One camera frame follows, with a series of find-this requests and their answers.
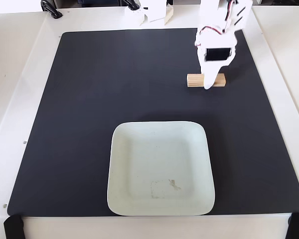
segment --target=white square plate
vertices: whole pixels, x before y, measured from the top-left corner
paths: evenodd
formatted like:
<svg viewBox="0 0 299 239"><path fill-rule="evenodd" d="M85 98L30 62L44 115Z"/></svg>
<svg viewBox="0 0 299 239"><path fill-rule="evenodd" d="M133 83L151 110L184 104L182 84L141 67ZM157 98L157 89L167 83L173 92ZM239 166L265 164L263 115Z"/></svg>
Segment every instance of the white square plate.
<svg viewBox="0 0 299 239"><path fill-rule="evenodd" d="M129 122L113 134L108 205L125 216L202 215L215 189L206 134L188 121Z"/></svg>

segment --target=black mat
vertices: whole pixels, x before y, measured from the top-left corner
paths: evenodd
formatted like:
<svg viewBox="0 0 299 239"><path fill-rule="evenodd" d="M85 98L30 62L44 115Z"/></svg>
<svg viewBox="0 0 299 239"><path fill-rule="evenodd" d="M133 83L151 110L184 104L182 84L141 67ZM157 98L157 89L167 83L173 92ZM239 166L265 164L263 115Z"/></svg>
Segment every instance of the black mat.
<svg viewBox="0 0 299 239"><path fill-rule="evenodd" d="M187 120L206 131L215 184L210 214L299 212L299 184L243 33L227 85L199 73L196 29L63 34L10 199L25 216L114 216L107 182L114 129Z"/></svg>

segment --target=wooden block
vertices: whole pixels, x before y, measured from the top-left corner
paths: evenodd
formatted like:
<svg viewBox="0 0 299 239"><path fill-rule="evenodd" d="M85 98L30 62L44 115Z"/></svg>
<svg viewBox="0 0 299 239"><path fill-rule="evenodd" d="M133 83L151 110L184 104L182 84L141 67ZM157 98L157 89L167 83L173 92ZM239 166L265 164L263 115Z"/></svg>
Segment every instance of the wooden block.
<svg viewBox="0 0 299 239"><path fill-rule="evenodd" d="M226 84L225 75L219 73L216 77L214 87L224 87ZM203 74L187 74L187 86L188 87L204 87L204 75Z"/></svg>

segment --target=red wire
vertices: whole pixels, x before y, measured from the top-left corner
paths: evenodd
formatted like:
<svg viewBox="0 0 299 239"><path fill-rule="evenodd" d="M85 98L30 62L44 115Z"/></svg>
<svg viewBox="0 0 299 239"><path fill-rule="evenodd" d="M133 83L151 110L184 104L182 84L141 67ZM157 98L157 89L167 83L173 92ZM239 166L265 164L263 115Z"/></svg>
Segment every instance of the red wire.
<svg viewBox="0 0 299 239"><path fill-rule="evenodd" d="M201 29L201 31L199 32L199 35L201 34L201 32L202 32L205 28L212 29L212 30L216 31L219 35L221 35L221 32L220 32L220 31L218 31L216 28L211 27L211 26L204 26L204 27Z"/></svg>
<svg viewBox="0 0 299 239"><path fill-rule="evenodd" d="M226 15L225 21L227 21L230 16L230 10L231 10L233 3L234 3L234 0L231 0L227 5L227 15Z"/></svg>

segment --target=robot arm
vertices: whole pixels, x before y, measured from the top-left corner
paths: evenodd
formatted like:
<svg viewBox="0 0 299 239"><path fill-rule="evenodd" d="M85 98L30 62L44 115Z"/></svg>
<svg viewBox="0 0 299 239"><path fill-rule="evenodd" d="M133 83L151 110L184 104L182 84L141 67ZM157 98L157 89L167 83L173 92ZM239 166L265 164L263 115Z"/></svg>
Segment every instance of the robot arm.
<svg viewBox="0 0 299 239"><path fill-rule="evenodd" d="M214 84L220 68L234 59L234 32L245 27L252 4L252 0L201 0L195 46L205 89Z"/></svg>

